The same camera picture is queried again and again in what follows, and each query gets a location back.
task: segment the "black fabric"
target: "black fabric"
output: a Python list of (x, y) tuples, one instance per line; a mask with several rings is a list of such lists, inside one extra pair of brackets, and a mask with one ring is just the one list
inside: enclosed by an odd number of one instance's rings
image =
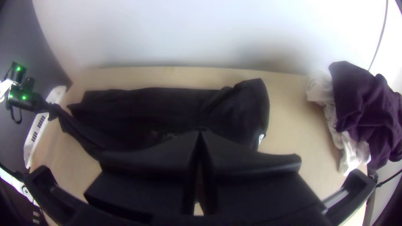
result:
[(402, 159), (402, 97), (381, 75), (349, 62), (329, 66), (332, 76), (337, 132), (348, 131), (355, 141), (370, 146), (369, 167)]
[(75, 137), (90, 154), (101, 150), (144, 149), (180, 134), (209, 129), (215, 134), (258, 149), (269, 118), (269, 99), (261, 79), (221, 90), (145, 88), (88, 91), (68, 108), (50, 105), (52, 120)]

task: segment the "white wall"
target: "white wall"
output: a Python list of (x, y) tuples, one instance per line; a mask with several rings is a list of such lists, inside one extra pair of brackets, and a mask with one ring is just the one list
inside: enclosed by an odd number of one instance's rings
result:
[(381, 0), (33, 2), (67, 72), (111, 65), (297, 71), (338, 60), (368, 68), (385, 11)]

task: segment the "wooden table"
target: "wooden table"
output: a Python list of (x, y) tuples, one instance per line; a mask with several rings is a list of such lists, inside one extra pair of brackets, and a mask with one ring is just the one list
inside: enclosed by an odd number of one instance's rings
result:
[[(61, 106), (65, 108), (66, 104), (79, 103), (87, 90), (145, 87), (221, 89), (253, 78), (263, 79), (270, 99), (267, 136), (259, 151), (298, 154), (302, 159), (299, 174), (320, 199), (337, 191), (345, 180), (338, 173), (339, 151), (332, 142), (322, 108), (306, 100), (306, 76), (195, 67), (93, 69), (76, 77)], [(58, 184), (83, 201), (84, 191), (101, 172), (99, 163), (74, 138), (61, 131), (58, 120), (48, 124), (34, 153), (31, 171), (41, 165), (48, 166)], [(359, 169), (367, 173), (365, 166)], [(363, 205), (345, 225), (362, 225), (365, 209), (366, 205)], [(200, 213), (196, 206), (195, 214)]]

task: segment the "white garment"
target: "white garment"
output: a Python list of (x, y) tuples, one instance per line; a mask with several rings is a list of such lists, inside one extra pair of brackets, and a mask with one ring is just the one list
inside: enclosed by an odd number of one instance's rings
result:
[(324, 114), (335, 147), (341, 150), (343, 154), (339, 163), (339, 172), (347, 176), (360, 163), (369, 163), (371, 160), (369, 144), (365, 141), (356, 142), (350, 137), (349, 132), (338, 133), (335, 129), (338, 119), (332, 90), (332, 78), (323, 72), (317, 71), (313, 73), (310, 75), (306, 94), (308, 101), (315, 102), (324, 108)]

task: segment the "purple cloth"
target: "purple cloth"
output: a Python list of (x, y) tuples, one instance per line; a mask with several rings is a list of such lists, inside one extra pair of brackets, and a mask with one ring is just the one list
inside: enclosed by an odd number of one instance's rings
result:
[(401, 95), (392, 91), (381, 75), (349, 62), (329, 66), (338, 132), (348, 131), (355, 141), (370, 146), (370, 168), (379, 169), (388, 159), (402, 159)]

